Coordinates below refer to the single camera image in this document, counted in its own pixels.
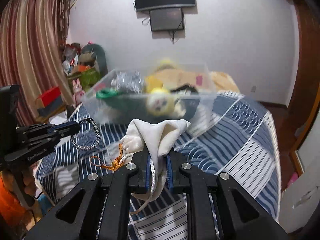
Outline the person's hand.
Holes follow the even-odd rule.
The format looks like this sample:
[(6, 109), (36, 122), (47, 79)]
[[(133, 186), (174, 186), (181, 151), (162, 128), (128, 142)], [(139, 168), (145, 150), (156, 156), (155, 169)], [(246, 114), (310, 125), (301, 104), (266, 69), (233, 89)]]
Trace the person's hand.
[(24, 182), (24, 192), (27, 195), (34, 196), (36, 192), (35, 178), (33, 175), (32, 167), (25, 168), (22, 171), (23, 182)]

